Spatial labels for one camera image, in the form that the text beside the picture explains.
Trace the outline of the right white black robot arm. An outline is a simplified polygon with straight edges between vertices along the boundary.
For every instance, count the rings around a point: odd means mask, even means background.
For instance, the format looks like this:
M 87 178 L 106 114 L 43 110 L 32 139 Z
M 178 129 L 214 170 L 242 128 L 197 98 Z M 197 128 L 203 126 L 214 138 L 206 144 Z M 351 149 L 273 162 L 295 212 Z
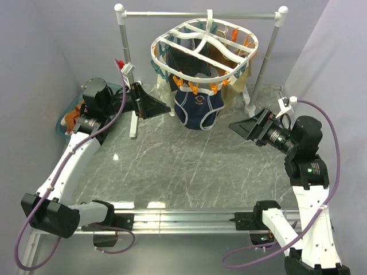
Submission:
M 253 209 L 253 224 L 268 229 L 280 249 L 268 256 L 285 255 L 287 274 L 350 274 L 338 255 L 328 204 L 330 188 L 325 162 L 317 154 L 323 137 L 322 124 L 300 116 L 292 129 L 285 129 L 275 114 L 262 109 L 252 118 L 230 123 L 229 128 L 257 146 L 271 145 L 285 155 L 284 167 L 298 204 L 301 232 L 287 222 L 275 201 L 260 201 Z

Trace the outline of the white silver clothes rack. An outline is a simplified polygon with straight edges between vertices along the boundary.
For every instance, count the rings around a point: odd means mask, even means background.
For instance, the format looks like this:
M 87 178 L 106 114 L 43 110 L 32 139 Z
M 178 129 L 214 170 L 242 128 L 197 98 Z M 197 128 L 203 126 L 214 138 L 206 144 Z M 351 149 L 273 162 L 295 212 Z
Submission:
M 174 69 L 170 69 L 167 65 L 161 63 L 158 58 L 154 55 L 154 49 L 156 44 L 159 42 L 164 42 L 169 46 L 177 48 L 179 50 L 183 50 L 184 48 L 174 42 L 171 42 L 167 39 L 169 35 L 173 35 L 175 38 L 179 39 L 189 39 L 189 38 L 197 38 L 202 39 L 202 42 L 199 44 L 196 50 L 188 50 L 187 53 L 193 57 L 197 57 L 199 59 L 204 60 L 205 62 L 218 67 L 223 70 L 227 70 L 228 74 L 225 76 L 232 80 L 232 76 L 237 73 L 244 65 L 248 65 L 250 59 L 256 56 L 256 52 L 258 50 L 259 41 L 256 36 L 251 33 L 248 29 L 235 25 L 233 23 L 227 22 L 226 19 L 272 19 L 275 21 L 274 29 L 272 32 L 272 36 L 270 38 L 268 48 L 266 51 L 266 55 L 263 59 L 263 63 L 260 68 L 259 75 L 256 79 L 255 87 L 253 90 L 253 94 L 250 96 L 245 89 L 243 91 L 243 98 L 245 100 L 245 112 L 249 116 L 254 116 L 256 107 L 254 104 L 255 99 L 257 98 L 257 93 L 259 87 L 263 80 L 263 74 L 266 70 L 266 66 L 268 60 L 270 59 L 270 54 L 272 48 L 274 46 L 276 37 L 278 35 L 279 29 L 283 26 L 284 20 L 288 14 L 288 7 L 281 6 L 278 11 L 274 13 L 214 13 L 213 10 L 208 9 L 205 13 L 184 13 L 184 12 L 163 12 L 163 11 L 127 11 L 124 6 L 120 3 L 117 3 L 114 6 L 114 10 L 117 17 L 117 22 L 120 29 L 120 35 L 122 39 L 122 46 L 124 57 L 126 61 L 126 65 L 130 66 L 131 63 L 131 56 L 130 56 L 130 49 L 128 45 L 128 38 L 127 38 L 127 30 L 126 30 L 126 23 L 125 20 L 129 17 L 131 18 L 187 18 L 188 20 L 177 27 L 170 29 L 165 34 L 159 36 L 154 40 L 152 43 L 152 48 L 150 50 L 153 64 L 155 67 L 158 68 L 159 71 L 166 71 L 170 73 L 175 73 Z M 235 40 L 231 39 L 228 40 L 224 37 L 219 37 L 216 34 L 211 34 L 210 29 L 212 28 L 213 23 L 220 23 L 224 26 L 229 26 L 232 28 L 236 33 L 243 32 L 247 33 L 249 37 L 252 38 L 253 44 L 255 45 L 254 48 L 250 48 L 249 46 L 244 46 L 238 44 Z M 232 60 L 233 62 L 237 63 L 237 66 L 233 69 L 229 68 L 228 66 L 221 64 L 217 61 L 213 61 L 210 58 L 204 57 L 203 55 L 199 54 L 199 51 L 204 47 L 204 45 L 209 42 L 215 48 L 217 48 L 226 58 Z

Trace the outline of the orange brown garment in basket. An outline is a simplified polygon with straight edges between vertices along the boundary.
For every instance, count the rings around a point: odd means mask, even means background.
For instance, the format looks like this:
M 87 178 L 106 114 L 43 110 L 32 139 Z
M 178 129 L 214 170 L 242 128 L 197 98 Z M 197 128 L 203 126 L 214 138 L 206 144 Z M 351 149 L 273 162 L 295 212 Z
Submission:
M 65 127 L 67 130 L 65 132 L 66 135 L 70 135 L 73 131 L 74 126 L 76 125 L 77 120 L 80 117 L 80 110 L 82 104 L 78 104 L 75 106 L 74 110 L 68 112 L 62 119 L 61 119 L 61 126 Z

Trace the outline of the khaki tan underwear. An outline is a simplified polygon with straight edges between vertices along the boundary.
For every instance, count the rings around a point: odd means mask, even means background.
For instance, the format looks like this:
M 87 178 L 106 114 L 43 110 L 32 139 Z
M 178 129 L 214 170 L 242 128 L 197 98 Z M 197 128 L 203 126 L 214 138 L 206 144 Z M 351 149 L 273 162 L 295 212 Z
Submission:
M 247 78 L 251 76 L 251 66 L 252 61 L 249 61 L 245 71 L 240 74 L 239 78 L 222 88 L 221 94 L 224 102 L 224 108 L 221 112 L 226 112 L 232 106 L 235 97 L 244 90 L 247 84 Z

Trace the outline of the white round clip hanger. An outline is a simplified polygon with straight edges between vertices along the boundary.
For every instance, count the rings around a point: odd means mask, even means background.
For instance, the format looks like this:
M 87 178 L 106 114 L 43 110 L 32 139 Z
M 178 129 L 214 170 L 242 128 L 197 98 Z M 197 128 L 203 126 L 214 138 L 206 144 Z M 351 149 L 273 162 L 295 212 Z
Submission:
M 168 30 L 151 45 L 151 65 L 174 89 L 215 95 L 233 84 L 257 55 L 259 40 L 250 30 L 217 19 L 209 9 Z

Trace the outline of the navy blue bear underwear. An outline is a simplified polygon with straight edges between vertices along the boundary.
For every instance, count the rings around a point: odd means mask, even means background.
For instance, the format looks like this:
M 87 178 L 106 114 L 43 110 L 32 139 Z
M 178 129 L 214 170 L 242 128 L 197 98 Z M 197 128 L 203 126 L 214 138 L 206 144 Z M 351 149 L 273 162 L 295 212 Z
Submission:
M 206 93 L 177 91 L 174 97 L 174 111 L 181 124 L 188 129 L 210 130 L 217 119 L 218 113 L 224 109 L 221 90 L 215 95 Z

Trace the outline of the brown orange underwear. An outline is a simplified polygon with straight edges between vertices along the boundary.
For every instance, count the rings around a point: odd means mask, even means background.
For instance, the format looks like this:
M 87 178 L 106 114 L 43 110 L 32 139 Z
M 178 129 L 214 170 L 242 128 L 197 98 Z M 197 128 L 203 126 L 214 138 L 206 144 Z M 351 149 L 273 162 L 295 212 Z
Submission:
M 221 30 L 221 29 L 217 29 L 215 32 L 215 35 L 222 37 L 222 38 L 226 38 L 228 29 L 225 30 Z M 225 57 L 217 48 L 215 48 L 212 44 L 209 44 L 208 46 L 208 51 L 209 51 L 209 58 L 218 61 L 219 63 L 229 67 L 229 68 L 235 68 L 237 66 L 237 64 L 228 59 L 227 57 Z M 245 51 L 242 51 L 240 49 L 234 49 L 232 50 L 232 53 L 234 53 L 235 55 L 238 55 L 242 58 L 245 58 L 248 53 Z

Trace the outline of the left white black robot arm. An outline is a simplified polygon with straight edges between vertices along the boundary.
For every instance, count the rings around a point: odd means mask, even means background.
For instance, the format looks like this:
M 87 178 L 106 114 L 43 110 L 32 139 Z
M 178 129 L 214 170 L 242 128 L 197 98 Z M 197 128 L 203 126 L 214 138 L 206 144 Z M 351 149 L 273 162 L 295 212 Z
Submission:
M 115 225 L 112 204 L 94 200 L 86 205 L 71 204 L 79 177 L 91 157 L 103 144 L 108 129 L 123 112 L 149 119 L 170 112 L 135 82 L 113 91 L 100 77 L 88 80 L 82 89 L 83 104 L 69 144 L 46 182 L 34 193 L 26 193 L 21 207 L 34 229 L 69 238 L 78 227 L 96 223 L 102 230 Z

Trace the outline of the navy striped underwear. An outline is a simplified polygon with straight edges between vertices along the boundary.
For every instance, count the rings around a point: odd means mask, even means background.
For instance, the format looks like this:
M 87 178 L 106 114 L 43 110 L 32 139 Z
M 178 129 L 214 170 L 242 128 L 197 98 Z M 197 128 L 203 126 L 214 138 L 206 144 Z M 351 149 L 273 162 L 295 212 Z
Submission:
M 209 57 L 209 43 L 207 43 L 200 51 L 200 54 Z M 219 76 L 218 71 L 211 64 L 186 54 L 174 47 L 170 47 L 166 52 L 166 63 L 172 69 L 182 72 L 191 77 L 210 78 Z M 177 85 L 173 80 L 173 75 L 169 75 L 169 84 L 171 91 L 176 91 Z

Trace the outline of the teal plastic laundry basket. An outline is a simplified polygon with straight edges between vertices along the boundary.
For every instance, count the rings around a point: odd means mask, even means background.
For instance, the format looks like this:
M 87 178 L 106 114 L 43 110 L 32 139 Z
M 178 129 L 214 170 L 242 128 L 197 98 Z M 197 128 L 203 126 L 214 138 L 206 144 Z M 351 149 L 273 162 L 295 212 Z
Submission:
M 68 126 L 67 126 L 67 123 L 64 121 L 64 116 L 70 112 L 74 113 L 76 106 L 82 103 L 83 91 L 84 91 L 84 88 L 81 88 L 80 93 L 67 106 L 66 110 L 62 113 L 62 115 L 60 116 L 60 118 L 58 119 L 56 123 L 56 126 L 55 126 L 56 133 L 64 139 L 69 138 L 69 133 L 67 132 Z

